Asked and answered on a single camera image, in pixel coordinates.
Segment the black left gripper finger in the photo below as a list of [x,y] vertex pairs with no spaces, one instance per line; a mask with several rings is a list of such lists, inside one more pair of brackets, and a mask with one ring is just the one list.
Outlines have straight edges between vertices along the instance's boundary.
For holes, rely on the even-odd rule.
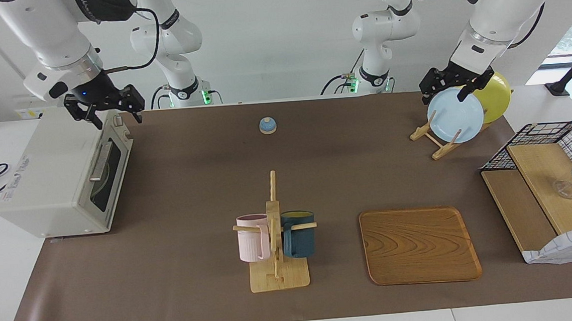
[[442,92],[448,87],[445,82],[446,76],[446,70],[439,70],[435,67],[427,71],[419,83],[423,105],[429,105],[436,94]]
[[470,79],[465,85],[460,88],[457,94],[457,99],[459,102],[464,102],[468,95],[472,94],[475,90],[482,90],[494,75],[493,68],[488,68],[485,73],[478,76],[477,78]]

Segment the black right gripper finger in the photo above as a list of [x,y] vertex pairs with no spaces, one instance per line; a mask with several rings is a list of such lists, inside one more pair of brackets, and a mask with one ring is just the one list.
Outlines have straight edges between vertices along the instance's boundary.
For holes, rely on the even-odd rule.
[[137,123],[143,122],[142,111],[145,110],[146,101],[133,84],[119,90],[119,110],[129,112]]
[[86,104],[86,109],[84,110],[80,107],[82,103],[74,95],[71,94],[65,95],[63,104],[72,118],[74,118],[74,120],[84,120],[87,123],[93,124],[98,130],[103,129],[103,123],[101,119],[96,115],[96,112],[98,111],[98,107],[96,107],[96,105]]

